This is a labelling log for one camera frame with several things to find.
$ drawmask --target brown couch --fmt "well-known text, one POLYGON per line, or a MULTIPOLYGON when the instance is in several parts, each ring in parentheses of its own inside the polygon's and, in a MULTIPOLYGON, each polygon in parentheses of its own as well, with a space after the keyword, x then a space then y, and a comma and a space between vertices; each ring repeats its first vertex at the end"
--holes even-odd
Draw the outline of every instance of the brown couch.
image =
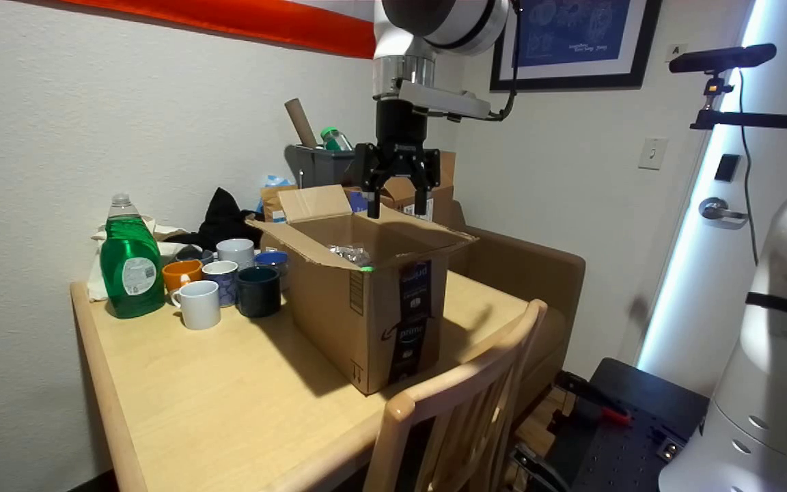
POLYGON ((515 297, 541 299, 549 305, 528 355, 515 404, 515 415, 523 416, 538 404, 563 366, 585 277, 585 260, 558 249, 469 227, 456 200, 451 227, 479 240, 451 258, 450 270, 515 297), (501 271, 518 271, 518 275, 501 275, 501 271))

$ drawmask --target cardboard box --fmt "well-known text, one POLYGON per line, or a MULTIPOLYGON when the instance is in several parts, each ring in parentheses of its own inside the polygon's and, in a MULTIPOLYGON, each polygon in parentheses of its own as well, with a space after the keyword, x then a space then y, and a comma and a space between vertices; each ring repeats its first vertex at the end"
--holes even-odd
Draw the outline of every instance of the cardboard box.
POLYGON ((475 238, 386 206, 353 214, 340 186, 278 196, 288 222, 253 225, 290 253, 290 311, 322 354, 367 395, 435 364, 447 259, 475 238), (372 271, 330 252, 349 244, 372 271))
MULTIPOLYGON (((451 209, 454 205, 454 161, 455 153, 441 153, 439 186, 433 188, 427 199, 427 215, 421 216, 426 221, 434 221, 445 227, 451 226, 451 209)), ((409 178, 390 178, 381 191, 381 203, 403 214, 415 215, 415 186, 409 178)))

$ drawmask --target picture frame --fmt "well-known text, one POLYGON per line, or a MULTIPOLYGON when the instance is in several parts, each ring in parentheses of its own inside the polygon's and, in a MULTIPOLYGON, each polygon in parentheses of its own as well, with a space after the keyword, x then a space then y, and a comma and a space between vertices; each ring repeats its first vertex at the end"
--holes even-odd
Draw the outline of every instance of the picture frame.
MULTIPOLYGON (((524 90, 640 88, 661 0, 521 0, 518 81, 524 90)), ((515 13, 494 44, 491 92, 509 91, 515 13)))

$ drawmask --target door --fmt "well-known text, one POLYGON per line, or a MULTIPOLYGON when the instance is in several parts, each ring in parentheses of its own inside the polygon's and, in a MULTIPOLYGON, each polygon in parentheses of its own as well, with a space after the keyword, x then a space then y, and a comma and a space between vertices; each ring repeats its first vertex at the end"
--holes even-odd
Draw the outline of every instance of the door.
MULTIPOLYGON (((743 108, 787 113, 787 0, 756 0, 743 46, 760 43, 776 44, 777 56, 743 71, 743 108)), ((743 86, 737 71, 728 76, 728 83, 736 88, 725 97, 721 110, 735 111, 743 86)), ((760 252, 775 209, 787 197, 787 130, 746 128, 746 140, 753 161, 749 189, 760 252)), ((739 336, 755 265, 747 224, 703 218, 698 206, 715 197, 725 200, 730 210, 745 213, 746 167, 740 128, 716 126, 637 364, 641 370, 705 395, 712 392, 739 336), (723 154, 741 155, 730 183, 715 180, 723 154)))

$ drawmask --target green dish soap bottle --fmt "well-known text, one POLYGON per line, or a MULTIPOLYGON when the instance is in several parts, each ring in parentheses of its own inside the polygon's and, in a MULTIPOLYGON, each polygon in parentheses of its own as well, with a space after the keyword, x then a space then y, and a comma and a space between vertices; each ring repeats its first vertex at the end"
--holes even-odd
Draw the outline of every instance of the green dish soap bottle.
POLYGON ((161 308, 165 294, 160 249, 128 194, 111 199, 105 232, 99 262, 116 317, 135 318, 161 308))

